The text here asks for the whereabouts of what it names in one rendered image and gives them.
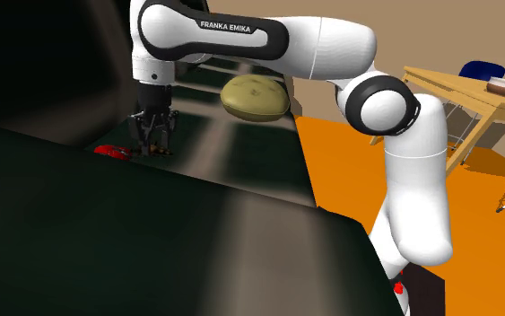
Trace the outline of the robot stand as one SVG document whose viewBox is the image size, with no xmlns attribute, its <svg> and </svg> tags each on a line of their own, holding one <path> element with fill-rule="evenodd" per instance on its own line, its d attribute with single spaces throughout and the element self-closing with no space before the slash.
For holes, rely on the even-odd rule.
<svg viewBox="0 0 505 316">
<path fill-rule="evenodd" d="M 402 281 L 409 294 L 411 316 L 446 316 L 444 279 L 426 268 L 408 264 Z"/>
</svg>

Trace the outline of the blue chair with white legs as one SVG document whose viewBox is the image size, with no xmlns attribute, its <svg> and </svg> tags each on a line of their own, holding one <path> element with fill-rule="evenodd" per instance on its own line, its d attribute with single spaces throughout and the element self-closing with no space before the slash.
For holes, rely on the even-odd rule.
<svg viewBox="0 0 505 316">
<path fill-rule="evenodd" d="M 458 75 L 488 82 L 493 76 L 502 78 L 505 75 L 505 68 L 491 62 L 474 60 L 464 64 Z M 474 113 L 472 117 L 469 117 L 460 104 L 452 101 L 444 103 L 444 110 L 448 121 L 448 140 L 453 142 L 453 145 L 449 145 L 448 148 L 454 152 L 464 142 L 482 115 Z"/>
</svg>

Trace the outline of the red flat object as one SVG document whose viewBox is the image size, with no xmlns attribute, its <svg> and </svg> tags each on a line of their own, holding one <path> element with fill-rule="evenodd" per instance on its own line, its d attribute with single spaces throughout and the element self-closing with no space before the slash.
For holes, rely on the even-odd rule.
<svg viewBox="0 0 505 316">
<path fill-rule="evenodd" d="M 99 145 L 93 150 L 93 152 L 95 154 L 103 154 L 123 161 L 129 161 L 132 158 L 132 154 L 129 149 L 116 145 Z"/>
</svg>

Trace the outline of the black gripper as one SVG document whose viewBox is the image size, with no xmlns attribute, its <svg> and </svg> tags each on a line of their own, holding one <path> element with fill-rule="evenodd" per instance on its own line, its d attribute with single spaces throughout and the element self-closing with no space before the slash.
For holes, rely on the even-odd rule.
<svg viewBox="0 0 505 316">
<path fill-rule="evenodd" d="M 176 128 L 178 111 L 170 110 L 172 87 L 170 85 L 153 85 L 139 83 L 137 85 L 137 99 L 141 110 L 139 113 L 127 117 L 130 135 L 140 147 L 141 155 L 150 154 L 149 128 L 144 124 L 145 118 L 157 116 L 160 118 L 160 130 L 157 147 L 170 149 L 170 137 Z"/>
</svg>

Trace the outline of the light wooden table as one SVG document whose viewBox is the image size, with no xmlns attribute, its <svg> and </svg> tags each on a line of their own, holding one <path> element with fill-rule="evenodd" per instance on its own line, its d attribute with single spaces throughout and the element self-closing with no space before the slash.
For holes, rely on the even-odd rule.
<svg viewBox="0 0 505 316">
<path fill-rule="evenodd" d="M 446 168 L 447 175 L 449 175 L 495 120 L 505 122 L 505 97 L 487 92 L 487 82 L 485 81 L 412 66 L 405 66 L 404 70 L 405 74 L 402 80 L 405 83 L 414 83 L 447 101 L 453 101 L 482 116 L 466 136 L 464 142 L 449 157 Z"/>
</svg>

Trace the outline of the olive round cushion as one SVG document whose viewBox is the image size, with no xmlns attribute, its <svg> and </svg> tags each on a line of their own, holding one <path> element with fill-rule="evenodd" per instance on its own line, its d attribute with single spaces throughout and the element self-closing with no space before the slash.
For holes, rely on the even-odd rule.
<svg viewBox="0 0 505 316">
<path fill-rule="evenodd" d="M 233 77 L 222 87 L 220 98 L 228 113 L 250 122 L 276 121 L 290 108 L 285 89 L 263 75 Z"/>
</svg>

